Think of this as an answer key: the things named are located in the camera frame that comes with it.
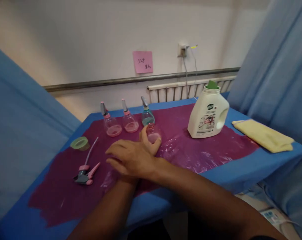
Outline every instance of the empty plastic bottle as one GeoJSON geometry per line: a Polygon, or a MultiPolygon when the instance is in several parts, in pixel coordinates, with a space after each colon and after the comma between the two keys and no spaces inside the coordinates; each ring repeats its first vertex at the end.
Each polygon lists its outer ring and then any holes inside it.
{"type": "Polygon", "coordinates": [[[160,130],[154,125],[149,123],[147,127],[147,137],[150,143],[154,143],[158,138],[161,137],[160,130]]]}
{"type": "Polygon", "coordinates": [[[149,123],[154,123],[155,124],[155,118],[149,109],[149,105],[145,98],[141,96],[142,104],[143,104],[143,112],[141,116],[142,124],[143,126],[148,125],[149,123]]]}
{"type": "Polygon", "coordinates": [[[124,99],[122,99],[122,107],[123,107],[123,113],[124,113],[124,117],[123,117],[124,129],[129,133],[136,132],[139,128],[139,123],[134,119],[134,117],[128,110],[124,99]]]}
{"type": "Polygon", "coordinates": [[[101,108],[101,113],[104,117],[103,120],[103,125],[104,125],[104,130],[110,137],[116,137],[119,136],[120,133],[122,132],[122,127],[118,123],[118,121],[114,118],[111,117],[110,114],[108,113],[108,110],[106,109],[104,102],[101,102],[100,104],[101,108]]]}

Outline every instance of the handrail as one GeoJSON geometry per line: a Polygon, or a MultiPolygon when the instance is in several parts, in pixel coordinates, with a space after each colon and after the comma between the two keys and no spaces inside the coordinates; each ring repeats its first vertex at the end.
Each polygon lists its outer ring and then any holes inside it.
{"type": "MultiPolygon", "coordinates": [[[[236,67],[236,68],[222,68],[222,69],[214,69],[214,70],[194,71],[194,72],[188,72],[188,77],[193,77],[196,75],[203,76],[203,75],[211,75],[211,74],[231,73],[231,72],[238,72],[239,70],[240,68],[236,67]]],[[[110,85],[117,85],[117,84],[124,84],[124,83],[147,82],[147,81],[163,80],[163,79],[170,79],[170,78],[181,78],[185,76],[186,76],[185,72],[169,73],[169,74],[160,74],[160,75],[151,75],[151,76],[50,85],[50,86],[44,86],[44,89],[47,90],[48,92],[58,92],[58,91],[83,89],[83,88],[91,88],[91,87],[110,86],[110,85]]]]}

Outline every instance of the spray nozzle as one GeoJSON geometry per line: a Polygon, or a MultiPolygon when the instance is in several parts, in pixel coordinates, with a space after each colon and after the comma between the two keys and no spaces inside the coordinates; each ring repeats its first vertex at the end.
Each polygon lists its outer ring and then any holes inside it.
{"type": "Polygon", "coordinates": [[[106,109],[104,102],[100,103],[100,110],[103,116],[106,116],[108,114],[108,110],[106,109]]]}
{"type": "Polygon", "coordinates": [[[141,100],[142,100],[142,104],[143,104],[143,109],[144,110],[148,110],[149,109],[149,105],[147,103],[147,100],[143,96],[141,96],[141,100]]]}
{"type": "Polygon", "coordinates": [[[122,108],[124,112],[128,111],[127,105],[125,104],[125,100],[122,98],[122,108]]]}

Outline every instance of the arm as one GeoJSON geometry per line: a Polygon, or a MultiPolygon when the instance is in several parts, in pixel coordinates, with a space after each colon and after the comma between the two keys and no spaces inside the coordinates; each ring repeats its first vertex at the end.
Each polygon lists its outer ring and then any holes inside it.
{"type": "Polygon", "coordinates": [[[148,179],[176,192],[212,228],[235,239],[265,235],[285,240],[259,212],[230,192],[187,169],[155,158],[141,143],[120,140],[108,150],[121,162],[108,162],[123,175],[148,179]]]}
{"type": "Polygon", "coordinates": [[[125,225],[138,179],[122,177],[67,240],[115,239],[125,225]]]}
{"type": "Polygon", "coordinates": [[[219,185],[164,159],[156,162],[155,171],[147,178],[176,192],[213,229],[234,239],[259,235],[286,239],[258,211],[219,185]]]}

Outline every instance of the small container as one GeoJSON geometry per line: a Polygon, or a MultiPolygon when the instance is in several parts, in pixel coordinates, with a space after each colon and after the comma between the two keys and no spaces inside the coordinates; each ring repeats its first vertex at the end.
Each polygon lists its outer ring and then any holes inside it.
{"type": "Polygon", "coordinates": [[[120,133],[122,132],[121,125],[114,117],[110,116],[108,110],[104,105],[104,102],[101,102],[100,107],[101,107],[101,113],[104,117],[103,120],[104,130],[106,131],[107,135],[109,135],[110,137],[119,136],[120,133]]]}
{"type": "Polygon", "coordinates": [[[70,147],[75,150],[85,151],[90,148],[90,144],[86,137],[79,137],[70,144],[70,147]]]}
{"type": "Polygon", "coordinates": [[[147,127],[147,137],[150,143],[154,143],[158,138],[161,138],[160,130],[154,125],[149,123],[147,127]]]}
{"type": "Polygon", "coordinates": [[[124,117],[123,117],[124,129],[128,133],[136,132],[139,128],[139,123],[134,119],[134,117],[132,116],[132,114],[128,110],[124,99],[122,99],[122,107],[123,107],[123,113],[124,113],[124,117]]]}
{"type": "Polygon", "coordinates": [[[143,104],[143,112],[141,116],[142,124],[143,126],[148,125],[149,123],[154,123],[155,124],[155,118],[149,109],[149,105],[145,98],[141,96],[142,104],[143,104]]]}

